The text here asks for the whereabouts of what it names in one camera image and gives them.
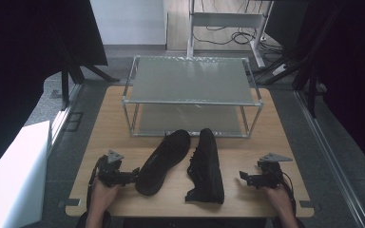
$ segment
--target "sneaker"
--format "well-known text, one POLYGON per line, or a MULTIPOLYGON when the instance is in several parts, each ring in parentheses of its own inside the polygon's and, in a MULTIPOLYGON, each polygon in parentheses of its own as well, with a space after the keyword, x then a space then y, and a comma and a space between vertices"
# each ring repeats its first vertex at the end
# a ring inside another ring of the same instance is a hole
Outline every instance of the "sneaker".
POLYGON ((190 136, 185 130, 165 136, 139 172, 136 190, 145 196, 159 192, 168 170, 185 158, 190 143, 190 136))
POLYGON ((185 201, 215 202, 223 204, 224 189, 219 169, 219 156, 212 131, 201 131, 198 147, 190 160, 188 176, 195 188, 188 191, 185 201))

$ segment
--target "wooden tabletop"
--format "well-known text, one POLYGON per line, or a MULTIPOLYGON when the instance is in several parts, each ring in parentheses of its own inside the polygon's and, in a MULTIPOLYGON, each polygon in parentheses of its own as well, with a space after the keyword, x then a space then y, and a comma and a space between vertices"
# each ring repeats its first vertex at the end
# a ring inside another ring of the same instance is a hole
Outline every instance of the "wooden tabletop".
MULTIPOLYGON (((109 149, 124 155, 120 170, 131 172, 142 167, 160 144, 162 137, 130 136, 122 107, 123 86, 111 86, 106 92, 94 125, 70 199, 80 200, 78 206, 67 206, 70 216, 81 216, 86 211, 86 192, 91 171, 96 161, 109 149)), ((110 206, 112 216, 120 217, 193 217, 193 218, 264 218, 276 212, 260 190, 247 186, 240 179, 239 171, 259 174, 256 167, 260 157, 270 152, 294 159, 281 162, 280 166, 292 180, 298 205, 297 216, 311 217, 313 208, 303 208, 299 202, 309 201, 307 190, 298 171, 298 165, 283 131, 278 113, 267 89, 259 90, 264 101, 263 110, 250 139, 216 138, 221 175, 224 187, 224 204, 185 202, 186 193, 194 188, 186 169, 198 144, 198 137, 191 138, 191 148, 185 159, 167 173, 163 187, 152 197, 146 197, 128 184, 110 206)))

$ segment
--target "metal stand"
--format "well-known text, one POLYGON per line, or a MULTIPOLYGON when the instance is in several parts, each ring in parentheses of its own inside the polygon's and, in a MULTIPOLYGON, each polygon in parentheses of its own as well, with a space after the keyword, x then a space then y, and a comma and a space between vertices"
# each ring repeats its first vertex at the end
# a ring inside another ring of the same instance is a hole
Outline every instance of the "metal stand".
POLYGON ((259 41, 265 30, 272 1, 267 4, 267 10, 263 14, 195 12, 195 0, 191 0, 189 4, 190 30, 186 48, 187 57, 193 57, 194 55, 194 27, 255 28, 258 33, 255 41, 250 42, 251 49, 253 49, 259 68, 265 67, 265 63, 259 54, 259 41))

